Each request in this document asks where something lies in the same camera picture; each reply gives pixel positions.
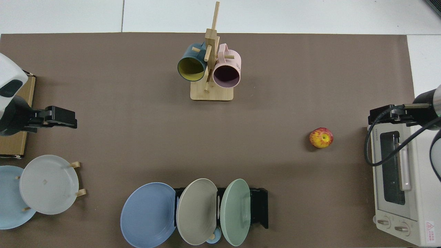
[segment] white toaster oven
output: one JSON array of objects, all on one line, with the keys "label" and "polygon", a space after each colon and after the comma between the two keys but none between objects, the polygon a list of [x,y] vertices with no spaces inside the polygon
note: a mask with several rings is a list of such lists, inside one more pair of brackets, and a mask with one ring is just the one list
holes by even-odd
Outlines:
[{"label": "white toaster oven", "polygon": [[[373,162],[385,158],[418,128],[375,125],[371,133]],[[418,246],[441,246],[441,182],[429,158],[436,133],[424,131],[394,158],[373,168],[377,228]]]}]

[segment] wooden mug rack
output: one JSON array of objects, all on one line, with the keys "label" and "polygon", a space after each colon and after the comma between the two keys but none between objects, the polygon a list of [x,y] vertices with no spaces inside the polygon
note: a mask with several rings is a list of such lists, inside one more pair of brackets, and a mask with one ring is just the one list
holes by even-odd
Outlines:
[{"label": "wooden mug rack", "polygon": [[219,46],[219,36],[216,31],[219,4],[219,2],[216,2],[213,23],[211,28],[207,28],[205,32],[206,53],[204,61],[207,62],[207,68],[202,79],[191,82],[190,85],[190,98],[195,101],[231,101],[234,96],[233,88],[222,88],[213,81],[213,69],[216,65],[217,48]]}]

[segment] apple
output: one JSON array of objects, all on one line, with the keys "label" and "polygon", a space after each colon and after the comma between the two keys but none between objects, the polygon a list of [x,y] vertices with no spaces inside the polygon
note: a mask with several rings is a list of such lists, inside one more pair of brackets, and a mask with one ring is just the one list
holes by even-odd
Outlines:
[{"label": "apple", "polygon": [[317,128],[309,134],[309,142],[317,148],[325,148],[332,144],[334,136],[327,128]]}]

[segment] cable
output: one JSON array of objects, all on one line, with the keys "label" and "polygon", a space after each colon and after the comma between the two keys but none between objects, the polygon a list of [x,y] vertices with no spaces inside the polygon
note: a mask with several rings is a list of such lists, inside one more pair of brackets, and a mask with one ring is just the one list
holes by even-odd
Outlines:
[{"label": "cable", "polygon": [[383,160],[381,160],[379,162],[376,162],[376,163],[372,163],[372,161],[369,159],[369,155],[368,155],[368,152],[369,152],[368,151],[368,145],[369,145],[369,140],[370,140],[370,134],[372,132],[372,129],[374,128],[374,125],[376,125],[380,121],[380,119],[384,115],[389,113],[390,111],[395,110],[395,109],[405,109],[405,108],[406,108],[405,105],[398,105],[398,106],[394,106],[394,107],[390,107],[390,108],[386,109],[380,115],[378,115],[377,118],[375,118],[374,122],[369,127],[369,129],[367,131],[366,139],[365,139],[365,142],[364,142],[364,159],[366,160],[366,163],[368,163],[370,166],[379,166],[379,165],[387,162],[389,159],[394,157],[401,149],[403,149],[403,147],[405,147],[409,142],[411,142],[411,140],[413,140],[420,133],[422,133],[426,129],[430,128],[434,124],[437,124],[438,122],[441,122],[441,117],[438,117],[438,118],[435,118],[435,119],[431,120],[426,125],[424,125],[422,128],[418,129],[418,131],[416,131],[411,136],[409,136],[409,138],[407,138],[405,141],[403,141],[401,143],[401,145],[399,145],[395,150],[393,150],[385,159],[383,159]]}]

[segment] oven knob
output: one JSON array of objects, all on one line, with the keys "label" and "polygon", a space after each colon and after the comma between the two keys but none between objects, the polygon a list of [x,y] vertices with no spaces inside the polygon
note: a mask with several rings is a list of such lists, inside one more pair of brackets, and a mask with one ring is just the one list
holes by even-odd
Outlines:
[{"label": "oven knob", "polygon": [[383,216],[381,220],[377,220],[377,223],[380,225],[384,225],[386,228],[390,228],[390,220],[386,216]]},{"label": "oven knob", "polygon": [[409,226],[405,222],[401,222],[400,226],[396,226],[395,230],[405,233],[406,236],[409,236],[411,234]]}]

